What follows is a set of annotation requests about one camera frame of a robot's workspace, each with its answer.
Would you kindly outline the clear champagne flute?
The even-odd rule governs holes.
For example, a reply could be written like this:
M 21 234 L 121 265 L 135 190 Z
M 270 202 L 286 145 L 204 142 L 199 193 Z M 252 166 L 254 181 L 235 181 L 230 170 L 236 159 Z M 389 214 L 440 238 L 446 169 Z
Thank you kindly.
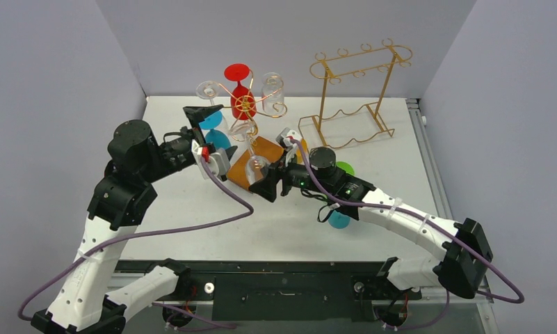
M 210 105 L 213 106 L 214 99 L 218 96 L 220 91 L 220 84 L 216 81 L 204 81 L 197 86 L 195 92 L 199 98 L 208 100 Z M 219 127 L 224 121 L 225 118 L 222 111 L 217 111 L 212 115 L 206 117 L 205 120 L 200 123 L 200 125 L 204 129 L 215 129 Z

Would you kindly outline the gold spiral rack wooden base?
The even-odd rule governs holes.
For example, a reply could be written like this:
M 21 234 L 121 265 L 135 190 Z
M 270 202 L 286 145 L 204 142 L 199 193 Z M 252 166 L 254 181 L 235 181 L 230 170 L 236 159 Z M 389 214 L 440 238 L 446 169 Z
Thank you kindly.
M 201 128 L 205 140 L 218 149 L 228 150 L 239 143 L 245 152 L 227 173 L 227 178 L 243 189 L 260 180 L 269 165 L 261 149 L 256 149 L 259 128 L 255 116 L 281 118 L 288 108 L 284 103 L 284 81 L 280 74 L 269 72 L 262 77 L 261 97 L 252 93 L 253 71 L 245 64 L 235 63 L 224 71 L 225 78 L 236 84 L 235 89 L 216 81 L 204 81 L 196 88 L 196 95 L 214 105 L 214 99 L 225 91 L 229 94 L 229 105 L 205 118 Z

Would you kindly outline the red plastic goblet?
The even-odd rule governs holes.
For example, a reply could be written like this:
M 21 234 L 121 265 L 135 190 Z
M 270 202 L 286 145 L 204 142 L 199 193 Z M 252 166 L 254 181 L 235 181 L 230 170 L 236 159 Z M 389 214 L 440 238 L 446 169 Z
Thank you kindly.
M 225 68 L 224 75 L 227 80 L 236 83 L 230 97 L 233 117 L 236 120 L 253 119 L 257 113 L 255 99 L 250 88 L 242 83 L 250 76 L 250 68 L 243 63 L 231 64 Z

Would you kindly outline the patterned clear glass goblet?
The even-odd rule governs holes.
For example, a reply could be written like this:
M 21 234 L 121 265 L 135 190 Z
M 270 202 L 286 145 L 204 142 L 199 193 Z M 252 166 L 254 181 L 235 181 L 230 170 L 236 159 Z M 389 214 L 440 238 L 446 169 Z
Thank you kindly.
M 265 114 L 278 116 L 284 110 L 284 81 L 276 72 L 266 73 L 262 78 L 261 103 Z

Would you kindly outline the small clear wine glass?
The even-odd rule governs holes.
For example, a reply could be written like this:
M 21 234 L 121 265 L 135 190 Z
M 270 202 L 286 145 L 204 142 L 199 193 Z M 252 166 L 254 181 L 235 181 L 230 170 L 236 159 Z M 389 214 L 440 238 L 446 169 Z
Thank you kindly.
M 231 180 L 248 188 L 256 181 L 261 180 L 268 174 L 270 162 L 267 158 L 257 154 L 254 150 L 255 139 L 253 132 L 255 126 L 253 121 L 243 121 L 237 125 L 232 125 L 229 135 L 241 139 L 245 146 L 244 153 L 232 166 L 229 176 Z

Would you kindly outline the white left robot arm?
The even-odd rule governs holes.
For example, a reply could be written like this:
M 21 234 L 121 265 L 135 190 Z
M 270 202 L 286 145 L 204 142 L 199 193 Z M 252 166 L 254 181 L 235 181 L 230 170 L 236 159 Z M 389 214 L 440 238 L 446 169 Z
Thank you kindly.
M 110 292 L 108 283 L 130 239 L 156 199 L 156 181 L 191 166 L 207 165 L 223 176 L 229 153 L 207 143 L 201 124 L 220 107 L 187 106 L 188 126 L 158 143 L 144 120 L 119 125 L 107 150 L 110 161 L 88 205 L 84 233 L 73 263 L 58 275 L 62 287 L 29 322 L 42 333 L 121 333 L 128 320 L 162 296 L 182 299 L 191 289 L 189 270 L 164 260 L 146 276 Z

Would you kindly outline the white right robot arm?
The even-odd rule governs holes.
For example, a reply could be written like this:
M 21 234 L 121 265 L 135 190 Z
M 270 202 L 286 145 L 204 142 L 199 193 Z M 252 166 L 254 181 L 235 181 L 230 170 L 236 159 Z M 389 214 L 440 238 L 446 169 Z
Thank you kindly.
M 466 218 L 459 223 L 419 211 L 338 167 L 330 148 L 312 149 L 308 161 L 306 168 L 285 150 L 249 190 L 270 202 L 292 188 L 319 193 L 332 211 L 378 225 L 426 250 L 428 256 L 421 259 L 387 260 L 375 279 L 385 297 L 418 287 L 443 287 L 464 299 L 475 297 L 486 263 L 493 258 L 479 222 Z

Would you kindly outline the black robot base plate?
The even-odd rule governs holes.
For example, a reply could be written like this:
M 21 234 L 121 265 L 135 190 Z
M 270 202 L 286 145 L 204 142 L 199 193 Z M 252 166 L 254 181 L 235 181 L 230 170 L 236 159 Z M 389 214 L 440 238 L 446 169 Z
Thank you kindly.
M 179 291 L 163 301 L 210 302 L 217 321 L 372 321 L 392 301 L 419 300 L 386 278 L 385 262 L 190 261 Z

